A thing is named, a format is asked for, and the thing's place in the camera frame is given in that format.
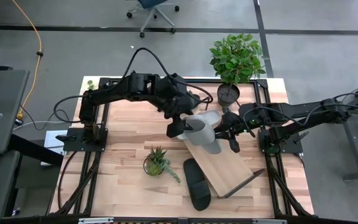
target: orange cable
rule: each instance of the orange cable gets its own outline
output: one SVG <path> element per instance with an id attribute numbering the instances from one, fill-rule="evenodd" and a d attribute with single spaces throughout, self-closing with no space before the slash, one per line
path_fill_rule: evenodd
<path id="1" fill-rule="evenodd" d="M 37 28 L 35 28 L 34 24 L 30 20 L 30 18 L 23 11 L 23 9 L 18 5 L 18 3 L 15 2 L 15 0 L 12 0 L 12 2 L 17 6 L 17 8 L 20 10 L 20 12 L 22 12 L 22 14 L 25 16 L 25 18 L 30 22 L 32 28 L 34 29 L 35 33 L 37 34 L 39 47 L 40 47 L 39 51 L 37 52 L 38 60 L 37 60 L 36 66 L 35 66 L 34 81 L 32 82 L 32 87 L 31 87 L 31 90 L 30 90 L 29 94 L 27 94 L 27 96 L 26 96 L 26 98 L 25 98 L 25 100 L 24 100 L 24 102 L 22 104 L 22 106 L 24 107 L 25 104 L 27 103 L 27 100 L 29 99 L 32 91 L 34 90 L 35 83 L 37 82 L 38 67 L 40 65 L 40 61 L 41 61 L 41 57 L 42 57 L 42 42 L 41 42 L 41 37 L 40 37 L 40 34 L 38 33 L 38 30 L 37 30 Z M 19 119 L 23 118 L 23 109 L 22 108 L 19 110 L 19 113 L 17 114 L 17 118 L 19 118 Z"/>

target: office chair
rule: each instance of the office chair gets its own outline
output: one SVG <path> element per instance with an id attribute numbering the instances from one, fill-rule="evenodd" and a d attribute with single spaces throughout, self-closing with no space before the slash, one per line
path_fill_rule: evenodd
<path id="1" fill-rule="evenodd" d="M 132 13 L 135 13 L 137 11 L 142 11 L 145 9 L 150 11 L 149 15 L 146 18 L 146 21 L 143 23 L 142 27 L 140 28 L 140 38 L 144 38 L 143 30 L 150 22 L 152 16 L 154 17 L 154 19 L 157 18 L 157 14 L 160 14 L 160 16 L 162 16 L 162 18 L 172 26 L 171 28 L 172 34 L 174 34 L 177 31 L 175 29 L 174 23 L 168 18 L 167 15 L 165 15 L 165 13 L 161 11 L 161 9 L 158 8 L 159 6 L 175 5 L 174 3 L 163 3 L 166 2 L 167 0 L 138 0 L 138 1 L 139 4 L 136 6 L 135 9 L 128 10 L 127 17 L 132 18 Z M 179 10 L 180 10 L 179 6 L 175 6 L 175 11 L 178 12 Z"/>

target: black plant pot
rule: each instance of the black plant pot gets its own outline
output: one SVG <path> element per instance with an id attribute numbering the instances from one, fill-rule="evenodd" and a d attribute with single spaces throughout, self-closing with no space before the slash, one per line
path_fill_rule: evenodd
<path id="1" fill-rule="evenodd" d="M 147 158 L 146 158 L 146 159 L 144 160 L 144 162 L 143 162 L 143 170 L 144 170 L 144 172 L 145 172 L 147 175 L 150 175 L 150 174 L 149 174 L 149 171 L 147 170 Z M 152 176 L 152 175 L 150 175 L 150 176 L 156 177 L 156 176 L 158 176 L 158 175 L 161 175 L 162 172 L 164 172 L 164 169 L 162 169 L 161 173 L 159 173 L 159 174 L 157 174 L 157 175 L 155 175 L 155 176 Z"/>
<path id="2" fill-rule="evenodd" d="M 218 87 L 217 94 L 219 105 L 228 107 L 240 97 L 240 90 L 235 84 L 222 84 Z"/>

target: wooden table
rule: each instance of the wooden table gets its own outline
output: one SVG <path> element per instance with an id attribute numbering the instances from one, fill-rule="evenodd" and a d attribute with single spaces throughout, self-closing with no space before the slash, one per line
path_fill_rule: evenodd
<path id="1" fill-rule="evenodd" d="M 88 87 L 88 80 L 97 86 L 101 77 L 84 77 L 80 94 Z M 284 81 L 281 78 L 268 78 L 268 90 L 272 102 L 288 102 Z M 214 96 L 210 109 L 221 110 L 216 98 L 219 84 L 197 84 Z M 255 102 L 254 88 L 251 85 L 239 85 L 241 96 L 239 103 Z M 191 89 L 193 93 L 206 97 L 204 93 Z M 78 100 L 75 118 L 78 117 L 81 102 Z M 238 111 L 237 105 L 231 106 Z M 196 113 L 203 111 L 199 106 Z M 177 139 L 166 137 L 170 119 L 164 119 L 162 113 L 148 102 L 117 101 L 110 104 L 107 128 L 108 146 L 101 156 L 98 180 L 91 215 L 109 217 L 191 217 L 191 218 L 271 218 L 273 217 L 267 172 L 246 185 L 227 199 L 218 199 L 215 190 L 210 206 L 199 212 L 193 208 L 183 173 L 183 161 L 191 158 L 185 144 Z M 249 134 L 237 137 L 242 157 L 253 171 L 266 168 L 265 157 L 259 152 L 257 139 Z M 152 146 L 167 149 L 166 157 L 182 182 L 178 184 L 168 174 L 150 177 L 143 171 L 143 161 Z M 65 156 L 62 167 L 70 154 Z M 308 190 L 305 172 L 299 158 L 292 154 L 282 154 L 288 188 L 310 213 L 313 207 Z M 84 153 L 77 153 L 68 165 L 63 178 L 62 202 L 64 203 L 78 185 Z M 280 208 L 284 211 L 282 193 L 277 190 Z M 51 212 L 57 210 L 57 190 L 53 197 Z"/>

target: gray desk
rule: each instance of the gray desk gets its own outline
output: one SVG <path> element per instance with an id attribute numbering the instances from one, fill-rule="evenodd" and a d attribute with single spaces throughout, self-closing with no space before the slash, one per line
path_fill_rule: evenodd
<path id="1" fill-rule="evenodd" d="M 18 170 L 20 154 L 9 151 L 3 155 L 0 161 L 0 218 L 5 214 L 9 196 L 14 184 L 15 173 Z"/>
<path id="2" fill-rule="evenodd" d="M 7 149 L 29 72 L 0 71 L 0 154 Z"/>

